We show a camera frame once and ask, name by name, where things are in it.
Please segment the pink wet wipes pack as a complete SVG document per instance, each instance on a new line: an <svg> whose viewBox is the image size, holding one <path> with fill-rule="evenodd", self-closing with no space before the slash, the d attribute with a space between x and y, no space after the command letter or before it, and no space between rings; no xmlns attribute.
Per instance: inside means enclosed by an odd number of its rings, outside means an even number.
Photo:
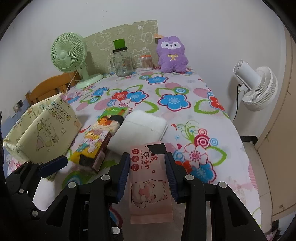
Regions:
<svg viewBox="0 0 296 241"><path fill-rule="evenodd" d="M129 210L132 225L174 220L165 165L166 153L165 144L160 142L131 147Z"/></svg>

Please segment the yellow cartoon storage box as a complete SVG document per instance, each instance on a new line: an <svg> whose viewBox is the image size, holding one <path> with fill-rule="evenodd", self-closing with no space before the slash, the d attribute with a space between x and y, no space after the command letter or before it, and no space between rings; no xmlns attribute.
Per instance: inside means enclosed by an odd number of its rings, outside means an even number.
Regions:
<svg viewBox="0 0 296 241"><path fill-rule="evenodd" d="M67 153L81 127L59 93L30 106L4 138L4 147L21 163L46 163Z"/></svg>

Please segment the white face mask pack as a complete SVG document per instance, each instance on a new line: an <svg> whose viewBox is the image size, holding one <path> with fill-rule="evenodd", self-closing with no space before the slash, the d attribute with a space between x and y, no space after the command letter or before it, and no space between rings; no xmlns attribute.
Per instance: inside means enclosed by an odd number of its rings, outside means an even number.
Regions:
<svg viewBox="0 0 296 241"><path fill-rule="evenodd" d="M121 155L132 146L158 142L162 139L167 121L142 110L129 113L123 124L110 139L107 149Z"/></svg>

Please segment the floral tablecloth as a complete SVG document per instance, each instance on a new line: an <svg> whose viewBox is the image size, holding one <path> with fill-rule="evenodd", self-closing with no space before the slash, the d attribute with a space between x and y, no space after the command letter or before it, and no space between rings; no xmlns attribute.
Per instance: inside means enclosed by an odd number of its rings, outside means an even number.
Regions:
<svg viewBox="0 0 296 241"><path fill-rule="evenodd" d="M218 98L194 71L106 74L89 87L70 89L66 100L83 124L79 138L106 108L164 118L168 128L163 141L176 162L205 183L226 182L260 223L259 195L243 142Z"/></svg>

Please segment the wooden bed headboard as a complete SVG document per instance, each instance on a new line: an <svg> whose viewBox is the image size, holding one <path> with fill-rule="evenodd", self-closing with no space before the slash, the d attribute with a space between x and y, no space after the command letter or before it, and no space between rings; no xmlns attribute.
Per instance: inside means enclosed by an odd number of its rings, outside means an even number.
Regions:
<svg viewBox="0 0 296 241"><path fill-rule="evenodd" d="M41 82L31 92L28 92L25 97L29 105L33 105L61 92L66 93L67 87L73 87L79 80L80 76L76 71L56 75Z"/></svg>

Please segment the white standing fan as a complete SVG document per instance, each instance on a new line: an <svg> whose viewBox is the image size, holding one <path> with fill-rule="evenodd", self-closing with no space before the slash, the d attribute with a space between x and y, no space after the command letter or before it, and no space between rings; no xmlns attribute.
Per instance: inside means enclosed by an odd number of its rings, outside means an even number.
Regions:
<svg viewBox="0 0 296 241"><path fill-rule="evenodd" d="M252 69L247 62L239 60L233 68L238 79L236 99L229 117L236 118L238 108L243 103L249 111L260 111L266 108L278 92L278 80L267 66Z"/></svg>

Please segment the glass mason jar mug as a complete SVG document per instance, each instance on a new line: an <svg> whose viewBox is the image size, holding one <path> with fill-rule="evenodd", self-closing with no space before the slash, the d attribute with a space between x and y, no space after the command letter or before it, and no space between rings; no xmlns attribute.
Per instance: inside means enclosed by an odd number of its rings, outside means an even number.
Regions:
<svg viewBox="0 0 296 241"><path fill-rule="evenodd" d="M132 58L125 45L124 39L114 40L113 56L110 62L111 67L118 77L126 77L133 73Z"/></svg>

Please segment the cotton swab container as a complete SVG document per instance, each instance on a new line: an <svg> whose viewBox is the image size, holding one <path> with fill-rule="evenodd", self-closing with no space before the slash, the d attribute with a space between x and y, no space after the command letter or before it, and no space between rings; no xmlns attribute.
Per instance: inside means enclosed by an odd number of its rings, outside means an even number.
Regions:
<svg viewBox="0 0 296 241"><path fill-rule="evenodd" d="M153 69L153 62L152 62L152 56L151 55L142 55L140 56L141 61L141 68L143 70L152 70Z"/></svg>

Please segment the green desk fan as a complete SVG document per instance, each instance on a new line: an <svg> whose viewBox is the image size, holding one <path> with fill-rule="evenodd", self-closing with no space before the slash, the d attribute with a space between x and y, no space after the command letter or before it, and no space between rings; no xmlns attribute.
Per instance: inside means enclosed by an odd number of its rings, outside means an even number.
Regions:
<svg viewBox="0 0 296 241"><path fill-rule="evenodd" d="M63 73L77 72L81 80L77 89L83 89L103 79L102 74L89 75L86 65L87 45L84 38L76 33L63 33L51 47L53 65Z"/></svg>

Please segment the purple plush bunny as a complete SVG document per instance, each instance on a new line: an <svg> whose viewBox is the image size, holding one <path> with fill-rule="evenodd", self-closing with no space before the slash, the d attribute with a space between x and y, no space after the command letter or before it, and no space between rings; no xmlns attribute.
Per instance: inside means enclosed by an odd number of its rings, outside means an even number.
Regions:
<svg viewBox="0 0 296 241"><path fill-rule="evenodd" d="M176 36L163 37L158 40L156 52L158 65L162 73L185 73L189 63L185 56L185 46Z"/></svg>

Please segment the wall power socket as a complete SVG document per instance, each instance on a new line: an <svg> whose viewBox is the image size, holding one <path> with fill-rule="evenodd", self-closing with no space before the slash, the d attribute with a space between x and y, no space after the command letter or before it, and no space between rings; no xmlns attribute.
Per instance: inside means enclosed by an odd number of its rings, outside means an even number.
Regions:
<svg viewBox="0 0 296 241"><path fill-rule="evenodd" d="M13 106L13 110L15 113L17 113L22 107L23 107L23 101L20 100Z"/></svg>

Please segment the beige cartoon wall board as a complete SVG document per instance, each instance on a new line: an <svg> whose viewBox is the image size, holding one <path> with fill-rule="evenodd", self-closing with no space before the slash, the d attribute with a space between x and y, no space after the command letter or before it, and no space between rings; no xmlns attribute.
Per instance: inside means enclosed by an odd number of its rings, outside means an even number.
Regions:
<svg viewBox="0 0 296 241"><path fill-rule="evenodd" d="M113 57L114 42L124 39L127 52L132 58L134 68L141 67L140 56L151 55L153 65L158 65L157 42L158 21L147 20L124 24L95 33L85 38L87 45L86 66L90 75L111 72L110 61Z"/></svg>

